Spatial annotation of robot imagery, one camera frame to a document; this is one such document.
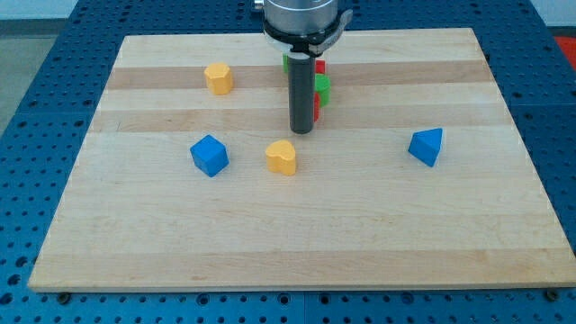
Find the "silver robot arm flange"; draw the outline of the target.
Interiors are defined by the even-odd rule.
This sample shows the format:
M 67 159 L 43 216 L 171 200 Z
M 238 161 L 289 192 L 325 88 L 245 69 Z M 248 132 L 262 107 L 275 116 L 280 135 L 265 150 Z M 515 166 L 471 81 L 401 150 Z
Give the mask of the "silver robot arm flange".
M 292 59 L 318 58 L 334 46 L 354 12 L 338 0 L 254 0 L 267 42 Z

